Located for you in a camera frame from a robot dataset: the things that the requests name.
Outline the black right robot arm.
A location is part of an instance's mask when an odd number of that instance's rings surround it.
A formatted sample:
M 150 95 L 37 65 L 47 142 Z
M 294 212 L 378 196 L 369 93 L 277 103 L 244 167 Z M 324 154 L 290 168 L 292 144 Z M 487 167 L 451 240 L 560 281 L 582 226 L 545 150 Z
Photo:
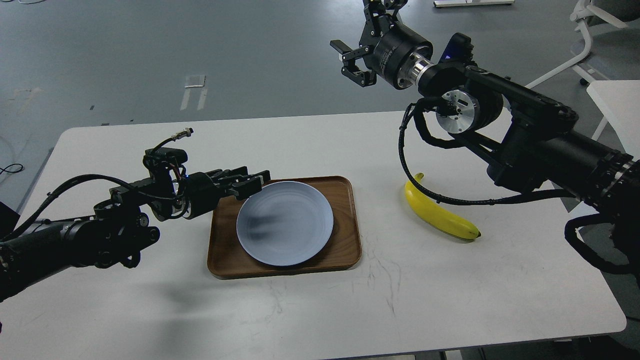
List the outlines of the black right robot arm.
M 574 131 L 571 107 L 477 66 L 471 38 L 453 34 L 438 61 L 434 46 L 398 16 L 404 0 L 365 0 L 358 47 L 330 41 L 342 74 L 361 87 L 383 78 L 393 88 L 416 86 L 407 106 L 398 157 L 409 182 L 439 203 L 457 206 L 522 204 L 575 198 L 596 214 L 569 219 L 564 237 L 593 267 L 639 278 L 639 162 Z M 494 184 L 515 196 L 466 200 L 426 189 L 410 173 L 405 132 L 414 121 L 427 144 L 467 148 L 487 162 Z

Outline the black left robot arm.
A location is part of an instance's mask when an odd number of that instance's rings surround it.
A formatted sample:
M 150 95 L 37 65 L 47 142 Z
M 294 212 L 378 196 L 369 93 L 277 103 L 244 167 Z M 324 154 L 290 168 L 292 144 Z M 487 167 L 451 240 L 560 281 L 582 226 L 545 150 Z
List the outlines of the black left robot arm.
M 147 149 L 142 157 L 147 178 L 125 182 L 102 174 L 82 174 L 51 191 L 34 214 L 1 237 L 1 299 L 16 296 L 71 267 L 137 267 L 142 251 L 161 236 L 142 206 L 150 207 L 160 222 L 190 220 L 212 212 L 223 198 L 245 200 L 269 182 L 268 170 L 251 174 L 245 166 L 188 173 L 187 153 L 169 148 L 169 143 L 190 137 L 193 132 L 187 128 Z M 92 215 L 41 217 L 63 193 L 94 180 L 105 180 L 115 187 L 110 189 L 108 199 L 94 205 Z

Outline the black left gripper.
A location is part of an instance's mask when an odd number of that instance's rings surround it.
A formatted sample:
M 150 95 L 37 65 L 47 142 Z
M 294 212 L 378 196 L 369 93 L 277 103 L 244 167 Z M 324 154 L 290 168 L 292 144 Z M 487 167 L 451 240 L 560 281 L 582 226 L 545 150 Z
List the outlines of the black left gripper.
M 228 196 L 238 201 L 250 198 L 270 180 L 269 170 L 249 174 L 246 166 L 189 174 L 185 178 L 183 192 L 188 207 L 182 217 L 191 220 L 207 214 L 217 208 L 220 199 Z

